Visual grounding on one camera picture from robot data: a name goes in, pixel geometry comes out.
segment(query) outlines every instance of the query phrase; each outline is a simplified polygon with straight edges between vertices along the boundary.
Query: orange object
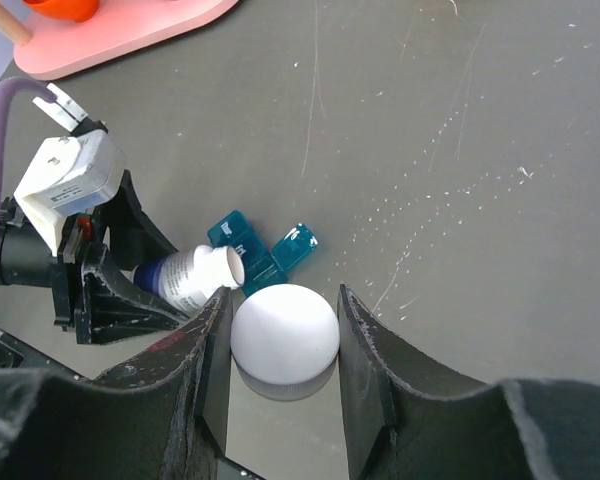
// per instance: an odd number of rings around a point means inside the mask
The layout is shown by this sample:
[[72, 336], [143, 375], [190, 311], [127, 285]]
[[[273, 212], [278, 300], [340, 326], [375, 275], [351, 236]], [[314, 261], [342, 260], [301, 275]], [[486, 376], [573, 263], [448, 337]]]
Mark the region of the orange object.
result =
[[100, 8], [100, 0], [24, 0], [24, 4], [45, 17], [78, 23], [89, 20]]

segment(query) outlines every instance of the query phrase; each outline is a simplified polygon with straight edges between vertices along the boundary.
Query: teal plastic object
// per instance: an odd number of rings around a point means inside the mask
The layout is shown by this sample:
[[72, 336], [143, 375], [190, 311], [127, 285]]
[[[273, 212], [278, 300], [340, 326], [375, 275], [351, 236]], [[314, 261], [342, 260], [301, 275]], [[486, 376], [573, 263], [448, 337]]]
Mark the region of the teal plastic object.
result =
[[299, 223], [269, 252], [258, 233], [238, 210], [211, 227], [207, 236], [212, 247], [233, 247], [242, 258], [245, 271], [242, 291], [247, 297], [271, 285], [287, 283], [287, 273], [318, 247], [313, 232]]

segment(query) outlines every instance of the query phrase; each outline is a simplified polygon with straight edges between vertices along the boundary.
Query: red component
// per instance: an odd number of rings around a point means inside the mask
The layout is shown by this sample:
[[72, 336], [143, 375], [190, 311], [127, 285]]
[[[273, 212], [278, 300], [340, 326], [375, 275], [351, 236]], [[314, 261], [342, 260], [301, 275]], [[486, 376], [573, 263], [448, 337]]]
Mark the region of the red component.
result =
[[86, 215], [78, 215], [78, 227], [82, 229], [82, 237], [90, 242], [93, 239], [93, 223], [91, 217]]

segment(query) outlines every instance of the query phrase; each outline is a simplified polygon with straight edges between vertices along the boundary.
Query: gray tabletop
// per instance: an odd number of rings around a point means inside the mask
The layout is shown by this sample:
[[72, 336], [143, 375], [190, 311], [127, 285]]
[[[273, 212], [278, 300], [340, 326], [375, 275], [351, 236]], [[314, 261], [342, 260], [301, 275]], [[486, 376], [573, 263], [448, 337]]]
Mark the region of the gray tabletop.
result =
[[[350, 284], [481, 380], [600, 381], [600, 0], [245, 0], [58, 83], [107, 121], [179, 248], [233, 209], [271, 244], [304, 222], [321, 247], [292, 281], [334, 305]], [[5, 193], [58, 133], [13, 111]], [[18, 308], [0, 290], [0, 323]], [[346, 475], [337, 384], [290, 406], [239, 382], [238, 461]]]

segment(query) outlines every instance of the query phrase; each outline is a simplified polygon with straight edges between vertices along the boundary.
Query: wooden dowel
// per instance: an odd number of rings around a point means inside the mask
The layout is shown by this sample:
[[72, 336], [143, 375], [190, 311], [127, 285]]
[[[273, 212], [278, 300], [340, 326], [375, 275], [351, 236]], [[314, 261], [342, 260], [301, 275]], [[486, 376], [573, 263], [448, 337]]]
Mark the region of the wooden dowel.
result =
[[16, 45], [26, 45], [33, 33], [0, 3], [0, 31]]

